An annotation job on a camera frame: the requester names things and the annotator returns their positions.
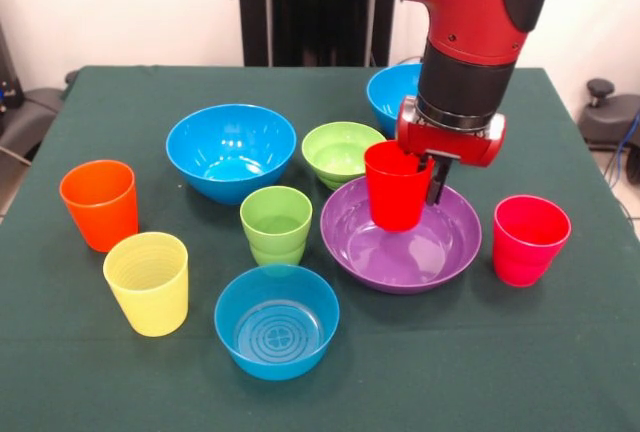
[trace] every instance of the cup rim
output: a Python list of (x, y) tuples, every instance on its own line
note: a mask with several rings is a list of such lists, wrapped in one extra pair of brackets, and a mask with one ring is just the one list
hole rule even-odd
[[(248, 203), (249, 199), (251, 199), (252, 197), (254, 197), (255, 195), (259, 194), (260, 192), (266, 191), (266, 190), (274, 190), (274, 189), (281, 189), (281, 190), (287, 190), (288, 192), (294, 192), (300, 196), (302, 196), (305, 200), (305, 202), (307, 203), (307, 205), (309, 206), (309, 214), (307, 216), (307, 218), (304, 220), (304, 222), (299, 225), (298, 227), (296, 227), (293, 230), (289, 230), (288, 232), (280, 232), (278, 234), (268, 234), (266, 232), (262, 232), (258, 229), (256, 229), (255, 227), (252, 227), (244, 218), (244, 210), (245, 210), (245, 206)], [(311, 222), (311, 218), (313, 217), (313, 204), (311, 203), (311, 199), (309, 199), (309, 197), (307, 197), (307, 194), (305, 194), (304, 192), (301, 192), (300, 190), (294, 188), (294, 187), (288, 187), (286, 185), (271, 185), (269, 187), (263, 187), (261, 189), (255, 190), (253, 192), (251, 192), (243, 201), (242, 204), (240, 204), (240, 221), (242, 222), (242, 225), (247, 227), (251, 232), (264, 236), (264, 237), (284, 237), (286, 235), (290, 235), (290, 234), (294, 234), (296, 232), (299, 232), (301, 230), (303, 230), (307, 225), (309, 225), (309, 223)]]
[[(550, 205), (551, 207), (553, 207), (554, 209), (558, 210), (562, 216), (564, 217), (564, 220), (567, 223), (567, 233), (559, 240), (557, 240), (556, 242), (551, 242), (549, 244), (535, 244), (533, 242), (528, 242), (526, 240), (522, 240), (519, 239), (518, 237), (515, 237), (513, 234), (509, 233), (500, 223), (500, 221), (498, 220), (498, 210), (500, 209), (500, 207), (511, 201), (514, 199), (534, 199), (537, 200), (539, 202), (544, 202), (547, 205)], [(545, 199), (544, 197), (540, 197), (538, 195), (532, 195), (532, 194), (516, 194), (516, 195), (510, 195), (509, 197), (505, 197), (504, 199), (502, 199), (500, 202), (498, 202), (498, 204), (496, 205), (496, 207), (493, 210), (493, 223), (505, 234), (507, 235), (509, 238), (520, 242), (521, 244), (526, 245), (527, 247), (539, 247), (539, 248), (549, 248), (549, 247), (555, 247), (558, 246), (564, 242), (566, 242), (569, 237), (571, 236), (571, 231), (573, 229), (573, 225), (571, 224), (571, 219), (569, 218), (569, 215), (564, 211), (564, 209), (562, 207), (560, 207), (558, 204), (556, 204), (555, 202), (549, 200), (549, 199)]]
[(429, 167), (426, 167), (424, 170), (421, 170), (419, 172), (413, 172), (411, 174), (398, 174), (398, 173), (395, 173), (395, 172), (386, 172), (384, 170), (381, 170), (379, 167), (374, 167), (373, 165), (371, 165), (371, 162), (369, 160), (367, 160), (367, 153), (373, 147), (376, 147), (376, 146), (381, 145), (381, 144), (387, 144), (389, 142), (395, 142), (397, 144), (398, 140), (397, 139), (390, 139), (390, 140), (385, 140), (384, 142), (378, 142), (377, 144), (373, 144), (367, 150), (365, 150), (365, 152), (364, 152), (364, 164), (365, 164), (365, 167), (368, 167), (371, 170), (374, 170), (377, 174), (386, 175), (387, 177), (416, 177), (418, 175), (425, 174), (425, 173), (427, 173), (429, 171)]
[[(173, 276), (171, 277), (168, 281), (157, 285), (155, 287), (151, 287), (148, 289), (144, 289), (144, 290), (136, 290), (136, 289), (129, 289), (126, 287), (122, 287), (119, 284), (116, 284), (113, 280), (111, 280), (109, 278), (109, 274), (107, 273), (107, 262), (109, 261), (109, 259), (113, 259), (113, 253), (114, 251), (116, 251), (118, 249), (119, 246), (121, 246), (122, 244), (124, 244), (125, 242), (130, 242), (130, 241), (134, 241), (134, 240), (138, 240), (141, 237), (150, 237), (150, 236), (156, 236), (156, 237), (166, 237), (171, 239), (172, 241), (174, 241), (178, 247), (181, 249), (181, 252), (183, 252), (183, 256), (184, 256), (184, 260), (183, 262), (180, 264), (180, 270)], [(172, 285), (174, 282), (176, 282), (178, 280), (178, 278), (182, 275), (182, 272), (187, 268), (187, 265), (189, 263), (189, 251), (187, 250), (187, 247), (184, 245), (184, 242), (182, 242), (178, 237), (176, 237), (173, 234), (168, 234), (166, 232), (140, 232), (138, 234), (134, 234), (134, 235), (130, 235), (129, 237), (126, 237), (124, 239), (122, 239), (120, 242), (118, 242), (116, 245), (114, 245), (111, 250), (107, 253), (106, 257), (104, 258), (104, 261), (102, 263), (102, 273), (104, 275), (105, 280), (107, 281), (107, 283), (109, 284), (109, 287), (113, 287), (115, 289), (117, 289), (120, 292), (124, 292), (127, 294), (148, 294), (151, 292), (157, 292), (158, 290), (164, 289), (169, 287), (170, 285)]]
[[(124, 167), (129, 172), (129, 174), (131, 175), (131, 183), (129, 184), (127, 189), (123, 193), (118, 195), (117, 197), (115, 197), (115, 198), (113, 198), (111, 200), (107, 200), (105, 202), (98, 202), (97, 204), (81, 204), (79, 202), (75, 202), (75, 201), (69, 199), (64, 194), (64, 192), (62, 191), (62, 188), (63, 188), (64, 183), (67, 180), (69, 180), (71, 174), (76, 173), (81, 169), (88, 168), (88, 167), (93, 167), (93, 166), (98, 165), (98, 164), (115, 164), (115, 165), (119, 165), (119, 166)], [(126, 164), (126, 163), (124, 163), (124, 162), (122, 162), (120, 160), (114, 160), (114, 159), (97, 159), (97, 160), (90, 160), (88, 162), (83, 162), (82, 164), (78, 164), (74, 168), (69, 170), (66, 174), (64, 174), (64, 177), (62, 177), (62, 180), (60, 180), (60, 184), (58, 185), (58, 193), (60, 194), (60, 197), (62, 197), (62, 200), (64, 200), (68, 204), (73, 205), (74, 207), (83, 208), (83, 209), (93, 209), (93, 208), (104, 207), (105, 205), (113, 204), (113, 203), (117, 202), (118, 200), (122, 199), (122, 197), (124, 197), (129, 192), (131, 192), (131, 189), (133, 189), (133, 187), (135, 187), (135, 183), (136, 183), (136, 174), (133, 171), (133, 169), (131, 168), (131, 166), (129, 166), (128, 164)]]

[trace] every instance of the yellow cup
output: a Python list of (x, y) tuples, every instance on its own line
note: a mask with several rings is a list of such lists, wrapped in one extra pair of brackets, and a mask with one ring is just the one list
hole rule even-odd
[(145, 232), (116, 244), (103, 272), (133, 330), (167, 335), (182, 325), (189, 303), (188, 254), (173, 235)]

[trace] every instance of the green cup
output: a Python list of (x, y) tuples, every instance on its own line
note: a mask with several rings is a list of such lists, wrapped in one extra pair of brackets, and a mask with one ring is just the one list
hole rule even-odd
[(357, 122), (330, 122), (316, 127), (302, 141), (302, 155), (318, 179), (332, 190), (362, 177), (364, 153), (384, 136)]
[(240, 219), (258, 265), (299, 264), (312, 213), (309, 198), (291, 187), (265, 187), (244, 199)]

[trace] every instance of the purple bowl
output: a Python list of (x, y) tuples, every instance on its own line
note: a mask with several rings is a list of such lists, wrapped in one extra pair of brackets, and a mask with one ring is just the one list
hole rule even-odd
[(415, 228), (385, 232), (371, 219), (366, 177), (329, 197), (320, 230), (342, 267), (369, 287), (391, 294), (417, 294), (453, 279), (475, 258), (482, 242), (473, 207), (447, 186), (440, 204), (425, 207)]

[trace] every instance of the blue bowl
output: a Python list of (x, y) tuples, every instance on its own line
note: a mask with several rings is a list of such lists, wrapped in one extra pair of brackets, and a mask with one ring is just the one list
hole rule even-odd
[(218, 105), (178, 122), (167, 137), (167, 155), (198, 192), (236, 205), (280, 179), (296, 140), (291, 123), (272, 110)]
[(263, 380), (289, 380), (324, 356), (340, 307), (329, 284), (297, 265), (267, 265), (236, 277), (214, 312), (218, 337), (235, 363)]
[(396, 120), (400, 104), (407, 95), (418, 93), (422, 64), (402, 64), (387, 67), (374, 75), (367, 85), (371, 109), (388, 139), (396, 135)]

